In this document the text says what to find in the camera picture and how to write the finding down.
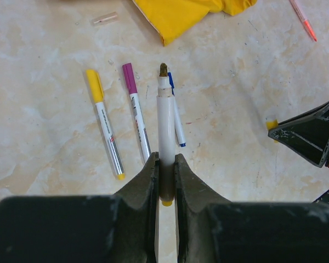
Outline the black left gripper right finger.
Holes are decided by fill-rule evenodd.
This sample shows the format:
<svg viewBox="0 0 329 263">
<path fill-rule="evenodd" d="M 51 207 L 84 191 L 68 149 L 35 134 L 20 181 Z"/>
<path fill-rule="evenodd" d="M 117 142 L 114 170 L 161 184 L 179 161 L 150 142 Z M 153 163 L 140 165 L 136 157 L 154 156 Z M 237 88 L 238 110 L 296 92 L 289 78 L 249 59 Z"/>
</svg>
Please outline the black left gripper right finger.
<svg viewBox="0 0 329 263">
<path fill-rule="evenodd" d="M 231 202 L 178 154 L 178 262 L 329 262 L 329 204 Z"/>
</svg>

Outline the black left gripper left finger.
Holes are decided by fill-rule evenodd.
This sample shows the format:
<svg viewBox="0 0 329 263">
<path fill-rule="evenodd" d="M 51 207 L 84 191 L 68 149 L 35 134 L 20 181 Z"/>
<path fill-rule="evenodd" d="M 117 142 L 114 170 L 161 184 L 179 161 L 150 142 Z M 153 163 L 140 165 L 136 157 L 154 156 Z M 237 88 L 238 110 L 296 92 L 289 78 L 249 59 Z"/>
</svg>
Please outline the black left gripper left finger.
<svg viewBox="0 0 329 263">
<path fill-rule="evenodd" d="M 112 195 L 0 201 L 0 262 L 157 262 L 159 159 Z"/>
</svg>

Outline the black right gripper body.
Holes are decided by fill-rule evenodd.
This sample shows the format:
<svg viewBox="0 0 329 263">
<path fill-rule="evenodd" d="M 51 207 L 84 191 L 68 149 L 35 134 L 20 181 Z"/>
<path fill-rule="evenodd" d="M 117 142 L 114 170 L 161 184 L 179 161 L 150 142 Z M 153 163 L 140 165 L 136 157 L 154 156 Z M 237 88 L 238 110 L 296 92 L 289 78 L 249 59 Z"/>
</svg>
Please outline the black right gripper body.
<svg viewBox="0 0 329 263">
<path fill-rule="evenodd" d="M 329 169 L 329 101 L 270 128 L 268 137 L 316 167 Z"/>
</svg>

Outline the small yellow pen cap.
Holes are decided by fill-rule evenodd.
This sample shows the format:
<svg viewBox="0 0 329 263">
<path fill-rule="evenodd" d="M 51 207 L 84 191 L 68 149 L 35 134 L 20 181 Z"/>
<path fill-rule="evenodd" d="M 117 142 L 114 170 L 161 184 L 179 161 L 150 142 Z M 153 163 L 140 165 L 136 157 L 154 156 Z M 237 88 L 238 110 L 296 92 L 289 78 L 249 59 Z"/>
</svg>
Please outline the small yellow pen cap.
<svg viewBox="0 0 329 263">
<path fill-rule="evenodd" d="M 275 115 L 268 115 L 265 118 L 265 124 L 268 131 L 279 126 Z"/>
</svg>

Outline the white purple-end pen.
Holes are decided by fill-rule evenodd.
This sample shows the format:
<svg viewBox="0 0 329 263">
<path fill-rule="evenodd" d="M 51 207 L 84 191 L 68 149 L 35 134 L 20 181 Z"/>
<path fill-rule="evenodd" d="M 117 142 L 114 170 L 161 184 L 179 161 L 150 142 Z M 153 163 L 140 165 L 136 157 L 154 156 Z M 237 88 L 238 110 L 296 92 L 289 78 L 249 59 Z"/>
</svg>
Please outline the white purple-end pen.
<svg viewBox="0 0 329 263">
<path fill-rule="evenodd" d="M 148 136 L 145 128 L 145 122 L 143 119 L 143 114 L 140 107 L 140 101 L 138 93 L 135 94 L 129 94 L 131 99 L 131 106 L 133 110 L 133 115 L 135 119 L 135 124 L 138 131 L 138 137 L 141 147 L 141 152 L 143 155 L 143 160 L 146 163 L 148 158 L 150 157 L 151 150 L 150 150 L 150 144 L 148 141 Z"/>
</svg>

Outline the white blue-end pen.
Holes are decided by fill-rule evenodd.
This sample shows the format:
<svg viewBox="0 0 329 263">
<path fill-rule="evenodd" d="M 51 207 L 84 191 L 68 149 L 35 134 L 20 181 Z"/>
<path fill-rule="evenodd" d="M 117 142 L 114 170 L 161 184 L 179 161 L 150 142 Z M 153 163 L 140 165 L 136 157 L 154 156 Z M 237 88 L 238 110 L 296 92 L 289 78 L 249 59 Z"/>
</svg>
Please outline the white blue-end pen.
<svg viewBox="0 0 329 263">
<path fill-rule="evenodd" d="M 175 132 L 177 135 L 178 144 L 180 147 L 185 147 L 186 138 L 184 135 L 184 130 L 183 130 L 183 126 L 181 123 L 179 109 L 178 109 L 176 99 L 174 99 L 174 124 L 175 124 Z"/>
</svg>

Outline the orange pink highlighter pen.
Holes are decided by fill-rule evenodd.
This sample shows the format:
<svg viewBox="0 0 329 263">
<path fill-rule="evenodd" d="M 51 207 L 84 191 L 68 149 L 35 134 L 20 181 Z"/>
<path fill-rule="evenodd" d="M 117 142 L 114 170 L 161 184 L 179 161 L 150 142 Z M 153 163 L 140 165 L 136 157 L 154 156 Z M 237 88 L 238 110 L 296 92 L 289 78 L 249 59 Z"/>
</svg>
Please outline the orange pink highlighter pen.
<svg viewBox="0 0 329 263">
<path fill-rule="evenodd" d="M 317 42 L 316 34 L 313 30 L 313 27 L 311 26 L 305 12 L 303 12 L 302 6 L 298 3 L 297 0 L 289 0 L 290 4 L 292 5 L 294 11 L 296 12 L 298 18 L 300 19 L 301 23 L 303 24 L 303 27 L 307 31 L 308 35 Z"/>
</svg>

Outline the white yellow whiteboard marker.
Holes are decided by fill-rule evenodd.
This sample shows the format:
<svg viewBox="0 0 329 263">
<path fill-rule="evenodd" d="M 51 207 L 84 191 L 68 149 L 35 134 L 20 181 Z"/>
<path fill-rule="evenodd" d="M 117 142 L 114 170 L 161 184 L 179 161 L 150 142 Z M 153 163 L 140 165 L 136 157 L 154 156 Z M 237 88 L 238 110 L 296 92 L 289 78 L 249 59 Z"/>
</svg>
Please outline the white yellow whiteboard marker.
<svg viewBox="0 0 329 263">
<path fill-rule="evenodd" d="M 121 162 L 121 158 L 120 158 L 118 148 L 116 145 L 116 141 L 115 141 L 115 138 L 114 138 L 114 135 L 112 132 L 110 121 L 107 117 L 104 101 L 95 103 L 95 106 L 97 108 L 97 112 L 98 112 L 98 116 L 99 116 L 100 124 L 101 124 L 101 129 L 104 134 L 107 149 L 109 151 L 109 154 L 110 154 L 110 157 L 112 160 L 112 165 L 114 167 L 116 177 L 119 180 L 124 180 L 126 176 L 124 173 L 123 164 Z"/>
</svg>

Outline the thin white yellow-end pen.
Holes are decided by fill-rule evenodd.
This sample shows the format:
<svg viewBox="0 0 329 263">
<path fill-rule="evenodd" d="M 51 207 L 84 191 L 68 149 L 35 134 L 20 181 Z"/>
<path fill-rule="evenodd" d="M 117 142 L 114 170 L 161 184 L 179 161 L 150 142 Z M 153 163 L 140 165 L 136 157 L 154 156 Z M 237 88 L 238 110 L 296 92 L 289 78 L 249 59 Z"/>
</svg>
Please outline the thin white yellow-end pen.
<svg viewBox="0 0 329 263">
<path fill-rule="evenodd" d="M 160 199 L 169 207 L 174 200 L 175 123 L 174 96 L 165 63 L 160 64 L 158 77 L 157 121 Z"/>
</svg>

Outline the yellow marker cap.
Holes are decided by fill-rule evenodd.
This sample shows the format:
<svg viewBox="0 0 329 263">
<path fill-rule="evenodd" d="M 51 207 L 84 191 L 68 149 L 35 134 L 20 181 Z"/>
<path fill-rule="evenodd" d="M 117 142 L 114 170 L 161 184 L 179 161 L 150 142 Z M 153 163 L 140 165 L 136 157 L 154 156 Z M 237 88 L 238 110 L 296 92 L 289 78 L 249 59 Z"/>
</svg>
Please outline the yellow marker cap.
<svg viewBox="0 0 329 263">
<path fill-rule="evenodd" d="M 90 91 L 95 103 L 104 101 L 104 91 L 101 85 L 101 80 L 97 71 L 92 69 L 86 70 Z"/>
</svg>

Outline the purple marker cap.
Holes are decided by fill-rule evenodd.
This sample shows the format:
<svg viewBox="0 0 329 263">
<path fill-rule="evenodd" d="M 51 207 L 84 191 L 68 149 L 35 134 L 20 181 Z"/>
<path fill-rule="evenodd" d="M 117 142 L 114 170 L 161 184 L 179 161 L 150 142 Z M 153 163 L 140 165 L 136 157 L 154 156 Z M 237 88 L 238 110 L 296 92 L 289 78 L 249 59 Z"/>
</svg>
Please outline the purple marker cap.
<svg viewBox="0 0 329 263">
<path fill-rule="evenodd" d="M 124 80 L 125 80 L 128 92 L 130 94 L 137 93 L 138 92 L 137 85 L 136 85 L 136 82 L 134 79 L 132 64 L 127 63 L 127 64 L 122 65 L 122 71 L 123 71 L 123 76 L 124 76 Z"/>
</svg>

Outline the small blue pen cap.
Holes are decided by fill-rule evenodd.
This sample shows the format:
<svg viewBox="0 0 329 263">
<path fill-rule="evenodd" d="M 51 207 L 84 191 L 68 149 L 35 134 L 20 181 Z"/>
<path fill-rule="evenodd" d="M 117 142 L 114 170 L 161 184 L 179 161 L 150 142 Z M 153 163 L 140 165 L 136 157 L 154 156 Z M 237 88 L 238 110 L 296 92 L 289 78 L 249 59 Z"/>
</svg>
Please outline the small blue pen cap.
<svg viewBox="0 0 329 263">
<path fill-rule="evenodd" d="M 173 83 L 173 78 L 172 78 L 172 74 L 171 74 L 171 72 L 168 72 L 168 77 L 169 77 L 169 83 L 170 83 L 170 85 L 171 85 L 171 89 L 172 89 L 172 94 L 173 94 L 173 96 L 174 96 L 174 83 Z"/>
</svg>

